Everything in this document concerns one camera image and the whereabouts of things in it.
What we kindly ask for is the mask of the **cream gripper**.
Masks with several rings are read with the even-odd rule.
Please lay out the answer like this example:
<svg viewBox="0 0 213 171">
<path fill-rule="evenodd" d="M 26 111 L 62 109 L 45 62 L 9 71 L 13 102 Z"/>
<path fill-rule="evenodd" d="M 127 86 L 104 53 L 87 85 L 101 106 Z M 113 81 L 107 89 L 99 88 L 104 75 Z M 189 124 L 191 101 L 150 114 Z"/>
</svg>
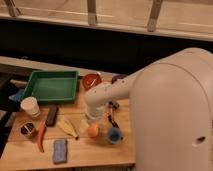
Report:
<svg viewBox="0 0 213 171">
<path fill-rule="evenodd" d="M 83 116 L 81 121 L 80 121 L 80 126 L 79 126 L 79 131 L 81 133 L 85 133 L 87 132 L 87 128 L 91 125 L 91 124 L 98 124 L 97 122 L 90 120 L 87 116 Z"/>
</svg>

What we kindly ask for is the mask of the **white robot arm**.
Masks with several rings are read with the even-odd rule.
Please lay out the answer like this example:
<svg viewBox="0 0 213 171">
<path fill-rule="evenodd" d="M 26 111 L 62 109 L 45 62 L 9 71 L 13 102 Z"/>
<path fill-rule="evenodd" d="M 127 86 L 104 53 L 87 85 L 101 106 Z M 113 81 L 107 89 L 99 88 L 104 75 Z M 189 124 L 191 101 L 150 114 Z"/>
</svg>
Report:
<svg viewBox="0 0 213 171">
<path fill-rule="evenodd" d="M 187 48 L 86 92 L 86 117 L 128 98 L 135 171 L 213 171 L 213 53 Z"/>
</svg>

